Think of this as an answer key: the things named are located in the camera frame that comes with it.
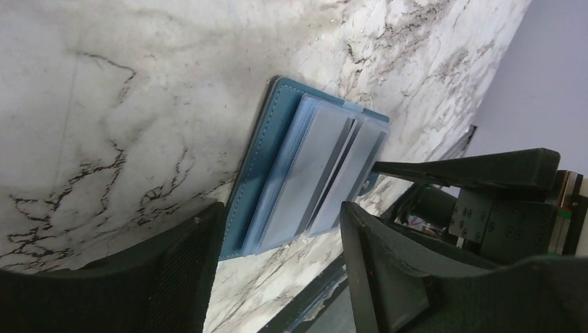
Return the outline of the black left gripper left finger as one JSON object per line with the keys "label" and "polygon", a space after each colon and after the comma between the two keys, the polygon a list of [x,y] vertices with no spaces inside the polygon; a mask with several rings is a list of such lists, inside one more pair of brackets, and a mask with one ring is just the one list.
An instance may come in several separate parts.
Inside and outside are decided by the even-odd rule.
{"label": "black left gripper left finger", "polygon": [[217,202],[76,270],[4,270],[1,331],[201,332],[224,232]]}

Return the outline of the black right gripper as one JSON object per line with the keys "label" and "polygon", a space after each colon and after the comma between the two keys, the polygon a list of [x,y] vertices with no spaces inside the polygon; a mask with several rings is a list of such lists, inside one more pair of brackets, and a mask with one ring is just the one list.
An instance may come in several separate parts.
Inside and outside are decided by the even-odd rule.
{"label": "black right gripper", "polygon": [[[535,255],[587,256],[587,177],[558,170],[547,148],[433,162],[376,162],[373,172],[414,183],[395,222],[497,264]],[[550,189],[532,194],[441,187]]]}

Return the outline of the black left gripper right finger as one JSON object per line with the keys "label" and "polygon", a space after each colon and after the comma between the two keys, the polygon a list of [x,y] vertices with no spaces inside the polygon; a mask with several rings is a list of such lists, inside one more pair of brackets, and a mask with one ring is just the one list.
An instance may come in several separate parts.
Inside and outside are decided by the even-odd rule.
{"label": "black left gripper right finger", "polygon": [[356,203],[340,231],[358,332],[586,332],[587,259],[499,266]]}

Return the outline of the silver magnetic stripe card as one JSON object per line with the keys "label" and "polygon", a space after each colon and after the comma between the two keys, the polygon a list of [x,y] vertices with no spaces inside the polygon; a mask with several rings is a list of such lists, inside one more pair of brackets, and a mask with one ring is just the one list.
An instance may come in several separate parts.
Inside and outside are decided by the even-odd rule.
{"label": "silver magnetic stripe card", "polygon": [[279,247],[302,234],[311,220],[340,152],[354,128],[354,113],[326,101],[305,97],[314,107],[308,127],[297,135],[297,149],[276,166],[273,201],[266,213],[256,254]]}

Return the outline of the blue leather card holder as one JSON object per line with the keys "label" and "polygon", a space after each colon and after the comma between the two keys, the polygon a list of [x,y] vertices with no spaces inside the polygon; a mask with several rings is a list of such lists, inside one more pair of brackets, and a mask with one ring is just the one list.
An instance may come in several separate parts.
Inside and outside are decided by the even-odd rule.
{"label": "blue leather card holder", "polygon": [[314,107],[307,106],[304,102],[307,96],[317,101],[339,105],[353,112],[355,121],[354,128],[338,156],[309,224],[295,239],[302,235],[306,236],[306,230],[312,223],[313,216],[332,182],[343,153],[358,127],[366,121],[386,122],[389,127],[390,120],[386,115],[321,92],[290,78],[276,77],[263,102],[256,128],[229,199],[221,259],[258,255],[255,250],[261,233],[266,228],[266,213],[273,205],[271,182],[273,180],[277,183],[281,182],[276,176],[276,166],[280,161],[286,161],[288,154],[297,149],[299,142],[296,137],[305,131],[314,113]]}

